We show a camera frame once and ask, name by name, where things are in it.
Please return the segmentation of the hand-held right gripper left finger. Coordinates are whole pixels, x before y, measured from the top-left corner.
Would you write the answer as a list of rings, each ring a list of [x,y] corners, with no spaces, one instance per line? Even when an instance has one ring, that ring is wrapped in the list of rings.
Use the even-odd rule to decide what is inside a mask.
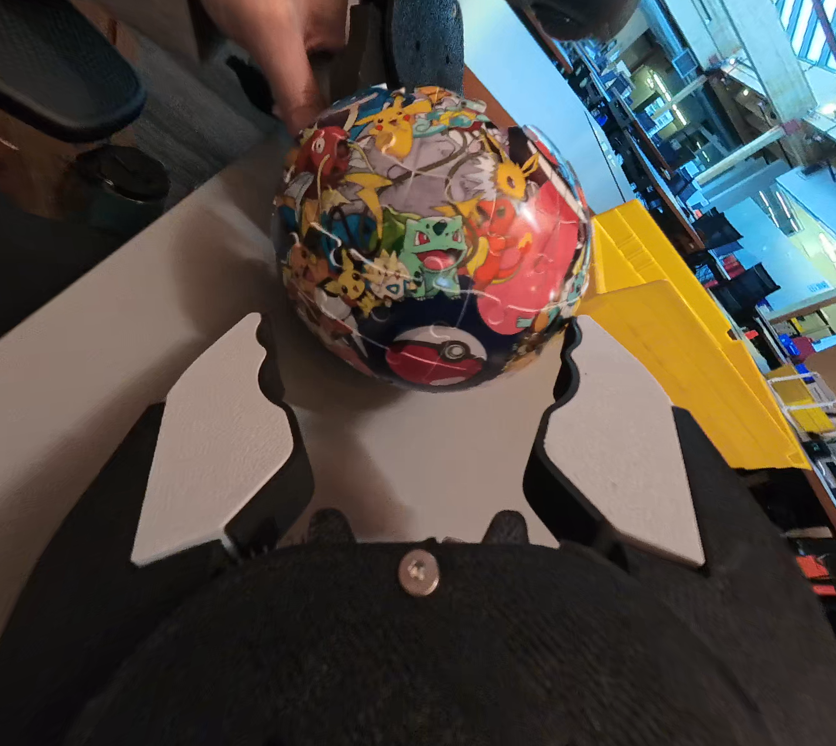
[[[314,488],[273,325],[250,313],[165,398],[131,561],[149,565],[211,543],[233,557],[269,548]]]

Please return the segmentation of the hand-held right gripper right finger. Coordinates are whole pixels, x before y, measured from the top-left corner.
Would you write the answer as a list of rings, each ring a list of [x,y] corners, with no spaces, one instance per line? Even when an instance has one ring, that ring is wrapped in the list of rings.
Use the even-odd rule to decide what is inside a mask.
[[[524,497],[557,545],[633,549],[685,567],[705,550],[674,405],[653,375],[587,315],[563,336],[552,403]]]

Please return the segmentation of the colourful cartoon puzzle ball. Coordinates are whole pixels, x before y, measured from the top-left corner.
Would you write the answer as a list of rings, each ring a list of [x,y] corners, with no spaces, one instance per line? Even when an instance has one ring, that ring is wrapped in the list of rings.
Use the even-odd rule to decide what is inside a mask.
[[[413,390],[521,368],[590,280],[592,215],[557,147],[437,85],[368,88],[300,131],[273,220],[300,320],[356,371]]]

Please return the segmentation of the yellow plastic bin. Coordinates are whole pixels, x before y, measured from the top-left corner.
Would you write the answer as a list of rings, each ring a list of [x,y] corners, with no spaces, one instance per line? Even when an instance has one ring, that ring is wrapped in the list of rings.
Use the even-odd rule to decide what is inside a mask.
[[[592,219],[589,316],[687,410],[737,470],[810,471],[747,346],[636,200]]]

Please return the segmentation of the small yellow box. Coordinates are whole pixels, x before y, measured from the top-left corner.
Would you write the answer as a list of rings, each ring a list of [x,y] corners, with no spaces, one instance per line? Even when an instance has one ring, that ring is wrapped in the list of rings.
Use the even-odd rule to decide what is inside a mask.
[[[770,371],[766,380],[789,424],[807,438],[835,434],[835,395],[817,372],[785,365]]]

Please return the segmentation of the dark storage shelving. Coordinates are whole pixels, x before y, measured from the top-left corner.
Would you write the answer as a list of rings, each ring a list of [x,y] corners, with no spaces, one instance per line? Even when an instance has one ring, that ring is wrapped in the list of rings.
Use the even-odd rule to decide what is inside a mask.
[[[673,244],[697,280],[742,325],[754,324],[756,303],[762,290],[777,292],[780,286],[766,270],[747,270],[738,253],[742,235],[728,218],[728,210],[745,199],[760,195],[765,213],[782,211],[774,188],[788,172],[785,162],[753,157],[738,162],[705,186],[696,181],[698,167],[708,148],[701,126],[676,127],[684,114],[678,105],[655,121],[652,115],[664,101],[656,95],[649,109],[633,109],[629,93],[621,86],[621,74],[604,74],[584,47],[570,47],[572,88],[584,98],[593,118],[603,123],[603,133],[626,176],[634,197]]]

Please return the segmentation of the dark travel mug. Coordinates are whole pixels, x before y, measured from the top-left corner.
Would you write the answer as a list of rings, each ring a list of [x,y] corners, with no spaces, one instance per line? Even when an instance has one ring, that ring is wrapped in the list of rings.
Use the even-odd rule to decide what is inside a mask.
[[[161,163],[132,145],[105,144],[73,162],[78,217],[126,242],[162,216],[170,191]]]

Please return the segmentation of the black office chair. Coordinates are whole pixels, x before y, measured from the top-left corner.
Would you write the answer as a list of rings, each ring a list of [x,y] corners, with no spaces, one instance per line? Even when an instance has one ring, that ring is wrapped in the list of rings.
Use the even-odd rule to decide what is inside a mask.
[[[98,142],[143,111],[133,66],[68,0],[1,0],[1,108],[54,139]]]

